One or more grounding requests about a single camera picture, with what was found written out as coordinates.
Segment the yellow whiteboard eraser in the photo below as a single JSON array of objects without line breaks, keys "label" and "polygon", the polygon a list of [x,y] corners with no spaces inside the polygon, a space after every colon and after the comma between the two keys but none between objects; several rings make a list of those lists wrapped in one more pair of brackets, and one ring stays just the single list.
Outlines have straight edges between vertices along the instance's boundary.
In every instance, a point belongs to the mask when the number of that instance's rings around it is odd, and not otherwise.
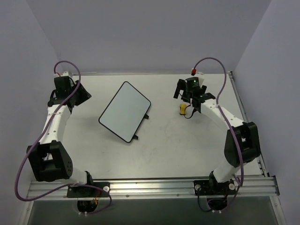
[{"label": "yellow whiteboard eraser", "polygon": [[187,108],[186,104],[180,104],[180,115],[183,115],[183,116],[186,115],[186,108]]}]

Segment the small black-framed whiteboard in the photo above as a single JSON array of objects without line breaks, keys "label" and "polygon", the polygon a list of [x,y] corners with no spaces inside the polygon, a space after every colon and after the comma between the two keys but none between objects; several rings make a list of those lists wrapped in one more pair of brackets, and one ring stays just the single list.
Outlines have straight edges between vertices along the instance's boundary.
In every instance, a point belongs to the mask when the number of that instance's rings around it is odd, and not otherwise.
[{"label": "small black-framed whiteboard", "polygon": [[99,124],[126,143],[138,139],[142,121],[148,119],[151,101],[125,81],[98,118]]}]

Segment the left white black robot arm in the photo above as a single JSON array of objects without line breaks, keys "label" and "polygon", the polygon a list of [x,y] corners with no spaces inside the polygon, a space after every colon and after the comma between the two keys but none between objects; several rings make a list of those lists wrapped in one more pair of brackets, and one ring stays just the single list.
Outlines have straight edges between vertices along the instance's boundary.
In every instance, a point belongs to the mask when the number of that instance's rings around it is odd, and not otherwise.
[{"label": "left white black robot arm", "polygon": [[62,139],[73,108],[90,99],[91,94],[80,84],[76,93],[59,108],[60,103],[75,90],[78,81],[68,75],[56,75],[54,84],[55,89],[47,103],[46,121],[53,120],[49,126],[45,123],[45,133],[31,151],[29,162],[37,181],[78,184],[78,192],[90,196],[95,190],[92,176],[88,171],[75,168]]}]

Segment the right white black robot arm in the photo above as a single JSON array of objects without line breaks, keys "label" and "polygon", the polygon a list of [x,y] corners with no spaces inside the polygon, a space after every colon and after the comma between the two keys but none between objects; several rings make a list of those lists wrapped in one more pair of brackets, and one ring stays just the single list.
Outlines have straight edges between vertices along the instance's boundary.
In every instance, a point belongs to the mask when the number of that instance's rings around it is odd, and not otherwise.
[{"label": "right white black robot arm", "polygon": [[208,188],[217,194],[225,188],[229,181],[240,171],[244,176],[244,165],[261,155],[257,125],[245,122],[222,107],[216,97],[206,91],[198,77],[179,79],[174,98],[181,98],[189,103],[193,112],[199,112],[211,119],[226,133],[224,146],[224,161],[211,172]]}]

